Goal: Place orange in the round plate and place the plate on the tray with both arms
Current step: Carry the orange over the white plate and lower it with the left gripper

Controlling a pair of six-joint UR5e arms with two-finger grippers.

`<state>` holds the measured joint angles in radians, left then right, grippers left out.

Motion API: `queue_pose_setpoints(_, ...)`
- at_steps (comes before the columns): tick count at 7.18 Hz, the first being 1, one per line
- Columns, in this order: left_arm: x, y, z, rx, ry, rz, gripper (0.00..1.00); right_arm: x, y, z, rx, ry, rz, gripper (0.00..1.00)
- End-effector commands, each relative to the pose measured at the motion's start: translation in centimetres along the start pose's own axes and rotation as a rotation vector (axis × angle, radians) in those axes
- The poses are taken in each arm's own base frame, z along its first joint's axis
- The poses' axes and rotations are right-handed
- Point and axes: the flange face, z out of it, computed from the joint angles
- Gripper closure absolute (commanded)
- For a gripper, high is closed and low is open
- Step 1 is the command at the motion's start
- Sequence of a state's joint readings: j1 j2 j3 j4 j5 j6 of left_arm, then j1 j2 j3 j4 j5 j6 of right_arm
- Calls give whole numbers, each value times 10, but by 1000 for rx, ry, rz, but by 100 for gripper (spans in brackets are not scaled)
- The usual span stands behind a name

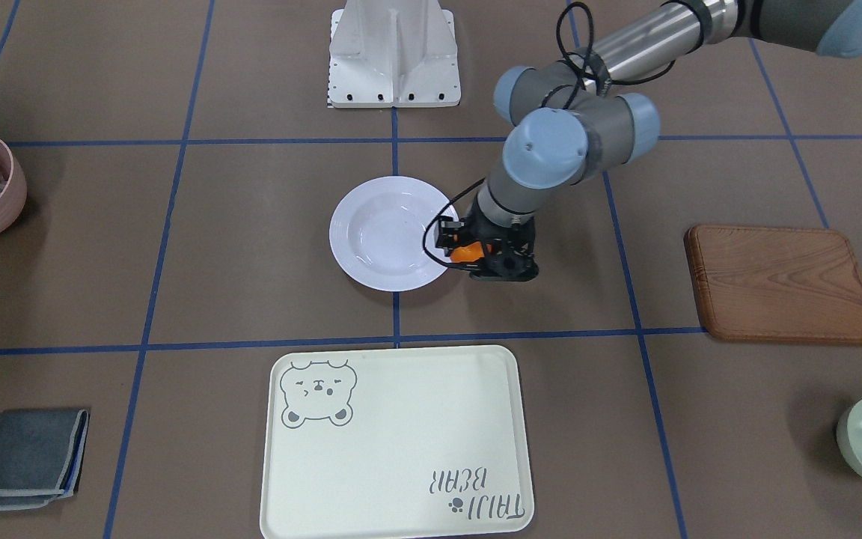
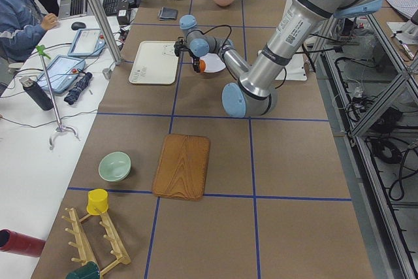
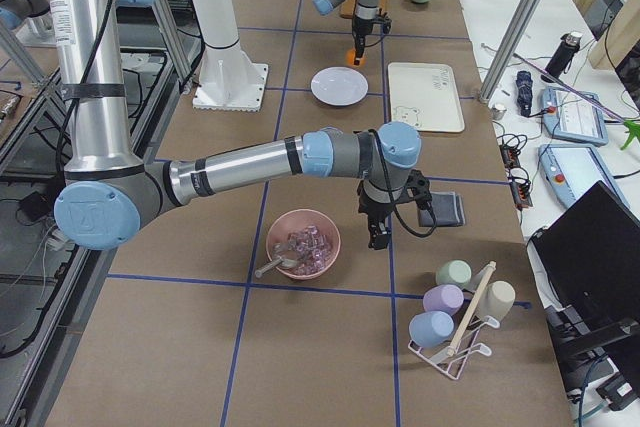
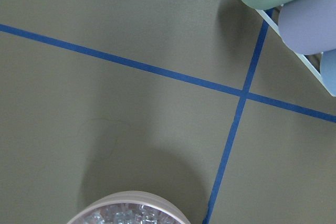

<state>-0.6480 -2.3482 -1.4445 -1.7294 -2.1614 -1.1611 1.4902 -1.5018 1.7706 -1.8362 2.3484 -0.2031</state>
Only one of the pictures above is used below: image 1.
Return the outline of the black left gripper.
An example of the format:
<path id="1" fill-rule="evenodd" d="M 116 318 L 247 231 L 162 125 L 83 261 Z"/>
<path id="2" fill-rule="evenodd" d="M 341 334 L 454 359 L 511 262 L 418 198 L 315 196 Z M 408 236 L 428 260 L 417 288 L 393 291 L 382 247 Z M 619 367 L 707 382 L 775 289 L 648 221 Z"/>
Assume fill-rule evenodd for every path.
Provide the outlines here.
<path id="1" fill-rule="evenodd" d="M 459 248 L 464 222 L 451 217 L 435 219 L 435 247 L 443 252 Z M 462 265 L 478 281 L 527 282 L 536 278 L 539 267 L 534 256 L 537 228 L 533 219 L 503 228 L 490 222 L 480 211 L 466 215 L 466 238 L 482 243 L 485 256 Z"/>

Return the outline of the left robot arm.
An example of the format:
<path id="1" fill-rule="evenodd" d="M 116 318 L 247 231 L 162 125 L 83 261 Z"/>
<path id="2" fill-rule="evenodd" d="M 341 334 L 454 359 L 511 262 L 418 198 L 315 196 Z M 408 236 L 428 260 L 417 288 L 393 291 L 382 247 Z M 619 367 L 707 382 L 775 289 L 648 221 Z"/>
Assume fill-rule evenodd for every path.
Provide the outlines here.
<path id="1" fill-rule="evenodd" d="M 732 37 L 860 57 L 862 1 L 664 1 L 600 41 L 589 31 L 585 46 L 560 46 L 554 64 L 508 70 L 493 101 L 513 130 L 492 170 L 466 189 L 474 198 L 464 217 L 440 211 L 431 219 L 424 254 L 479 281 L 534 279 L 537 211 L 563 187 L 630 163 L 659 139 L 651 99 L 611 89 L 654 81 L 678 58 Z"/>

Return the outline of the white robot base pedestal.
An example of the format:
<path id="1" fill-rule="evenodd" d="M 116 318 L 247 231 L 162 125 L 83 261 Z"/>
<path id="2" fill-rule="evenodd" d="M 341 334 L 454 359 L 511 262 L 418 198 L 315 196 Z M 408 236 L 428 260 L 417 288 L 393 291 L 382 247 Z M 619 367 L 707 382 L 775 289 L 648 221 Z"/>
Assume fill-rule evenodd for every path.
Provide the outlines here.
<path id="1" fill-rule="evenodd" d="M 326 102 L 335 109 L 462 101 L 455 18 L 438 1 L 348 1 L 331 13 Z"/>

